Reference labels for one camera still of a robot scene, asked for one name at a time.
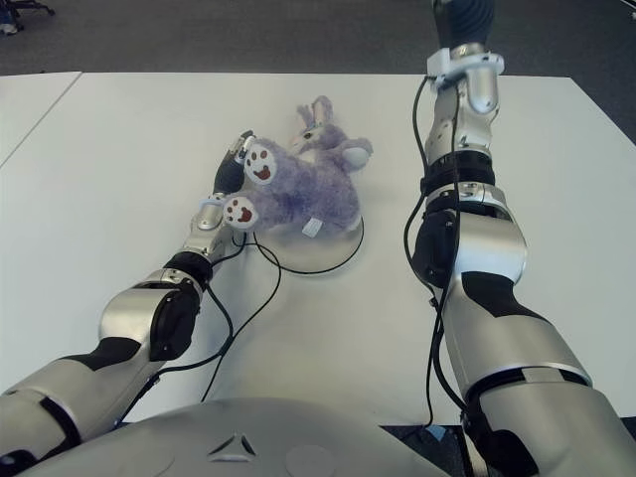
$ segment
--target gray carpet floor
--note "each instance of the gray carpet floor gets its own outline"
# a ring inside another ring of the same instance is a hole
[[[49,0],[0,37],[0,75],[422,73],[429,0]],[[572,77],[636,141],[636,21],[618,0],[500,0],[508,75]]]

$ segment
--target plush toy tag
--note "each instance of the plush toy tag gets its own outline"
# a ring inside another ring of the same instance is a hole
[[[318,234],[318,231],[320,231],[320,228],[322,227],[322,221],[316,219],[315,217],[312,217],[311,219],[309,219],[309,222],[307,224],[305,224],[305,227],[302,228],[302,232],[311,238],[316,237],[316,234]]]

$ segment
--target bunny paw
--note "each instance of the bunny paw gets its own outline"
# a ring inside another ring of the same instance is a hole
[[[362,147],[350,147],[342,152],[342,156],[354,169],[362,169],[369,162],[371,154]]]
[[[276,175],[276,158],[273,152],[262,144],[254,144],[245,159],[245,173],[258,186],[265,186]]]
[[[224,205],[223,217],[232,228],[244,231],[256,224],[258,212],[249,199],[238,196]]]

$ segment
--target black joint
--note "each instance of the black joint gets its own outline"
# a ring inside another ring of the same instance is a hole
[[[480,182],[495,185],[493,161],[487,154],[479,151],[455,151],[440,157],[428,167],[423,181],[426,196],[455,182],[455,165],[458,183]]]
[[[174,290],[163,297],[150,327],[150,361],[175,360],[192,343],[199,297]]]
[[[50,450],[42,460],[53,457],[81,444],[80,432],[65,410],[48,397],[40,401],[40,406],[56,421],[65,436],[64,441],[56,448]]]
[[[496,318],[523,315],[548,322],[546,318],[521,305],[513,293],[515,283],[503,275],[483,271],[461,274],[464,292],[475,303]]]
[[[517,434],[507,429],[492,429],[478,398],[468,402],[462,424],[484,460],[504,475],[539,474],[537,462]]]
[[[61,358],[73,360],[91,368],[93,371],[130,360],[141,344],[130,338],[109,337],[99,341],[97,348],[87,355],[72,355]]]
[[[420,279],[438,288],[448,283],[455,252],[455,215],[449,211],[427,213],[417,233],[412,267]]]
[[[25,449],[14,450],[0,456],[0,476],[12,477],[38,463],[34,455]]]
[[[202,289],[212,279],[212,265],[202,255],[193,251],[180,251],[174,255],[164,268],[174,268],[192,276]]]
[[[435,0],[433,8],[442,48],[486,43],[495,17],[494,0]]]

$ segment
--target white paw pad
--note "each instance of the white paw pad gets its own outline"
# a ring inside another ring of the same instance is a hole
[[[260,144],[255,144],[245,158],[245,173],[256,185],[265,186],[276,175],[276,160],[272,152]]]
[[[245,197],[230,199],[224,206],[223,216],[226,223],[239,230],[249,229],[258,220],[254,204]]]

